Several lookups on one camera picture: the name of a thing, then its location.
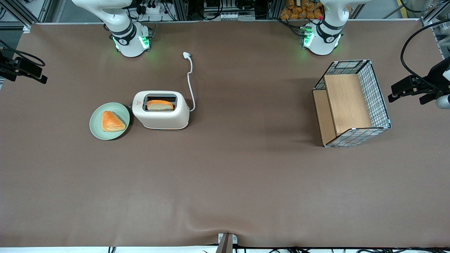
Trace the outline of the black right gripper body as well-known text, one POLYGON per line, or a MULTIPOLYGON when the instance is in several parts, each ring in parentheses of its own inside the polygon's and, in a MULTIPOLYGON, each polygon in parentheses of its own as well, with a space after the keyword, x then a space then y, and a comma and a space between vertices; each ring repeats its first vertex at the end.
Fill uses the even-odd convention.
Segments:
POLYGON ((10 56, 5 47, 0 48, 0 72, 1 73, 16 73, 16 59, 13 54, 10 56))

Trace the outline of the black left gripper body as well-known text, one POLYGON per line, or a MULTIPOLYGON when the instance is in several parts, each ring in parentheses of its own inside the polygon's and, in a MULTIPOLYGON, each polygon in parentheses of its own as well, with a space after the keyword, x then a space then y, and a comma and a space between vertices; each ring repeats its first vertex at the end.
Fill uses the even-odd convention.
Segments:
POLYGON ((449 64, 450 58, 447 57, 433 66, 426 76, 426 80, 433 86, 432 91, 435 95, 449 94, 449 64))

